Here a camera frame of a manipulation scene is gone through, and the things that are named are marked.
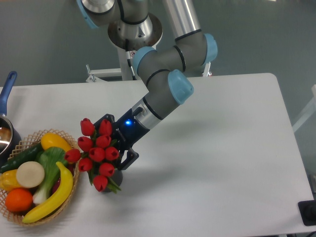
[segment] banana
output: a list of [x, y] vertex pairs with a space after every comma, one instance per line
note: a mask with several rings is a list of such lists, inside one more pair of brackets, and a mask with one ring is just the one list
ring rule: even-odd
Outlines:
[[44, 218], [60, 207], [70, 195], [74, 185], [73, 175], [61, 162], [56, 162], [56, 165], [60, 169], [60, 185], [58, 189], [45, 202], [29, 211], [22, 219], [23, 223], [32, 223]]

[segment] black cable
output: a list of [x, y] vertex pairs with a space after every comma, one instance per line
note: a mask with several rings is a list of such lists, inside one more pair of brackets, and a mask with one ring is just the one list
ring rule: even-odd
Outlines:
[[312, 237], [314, 234], [316, 234], [316, 231], [311, 232], [309, 235], [307, 235], [306, 237]]

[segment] white table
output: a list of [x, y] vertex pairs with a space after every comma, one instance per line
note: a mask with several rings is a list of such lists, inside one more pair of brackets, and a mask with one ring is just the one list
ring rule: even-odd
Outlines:
[[[277, 79], [271, 74], [190, 79], [195, 93], [134, 145], [122, 191], [100, 194], [86, 174], [50, 224], [1, 236], [248, 237], [315, 231], [297, 203], [312, 200]], [[8, 118], [21, 136], [80, 120], [118, 119], [147, 90], [141, 81], [14, 87]]]

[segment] blue led light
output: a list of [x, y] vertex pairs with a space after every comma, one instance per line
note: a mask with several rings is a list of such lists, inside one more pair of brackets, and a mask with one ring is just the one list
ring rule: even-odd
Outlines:
[[132, 121], [131, 121], [131, 120], [126, 120], [126, 121], [125, 121], [125, 124], [126, 124], [127, 126], [129, 126], [129, 125], [132, 124]]

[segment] bok choy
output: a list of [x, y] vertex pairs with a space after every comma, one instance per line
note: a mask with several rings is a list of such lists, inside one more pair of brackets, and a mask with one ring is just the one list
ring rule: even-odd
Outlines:
[[57, 167], [56, 162], [60, 161], [64, 166], [67, 166], [68, 164], [64, 159], [64, 156], [65, 151], [63, 149], [51, 147], [44, 151], [41, 156], [36, 159], [36, 161], [43, 166], [45, 177], [33, 195], [33, 202], [35, 205], [41, 204], [49, 198], [50, 191], [60, 176], [59, 168]]

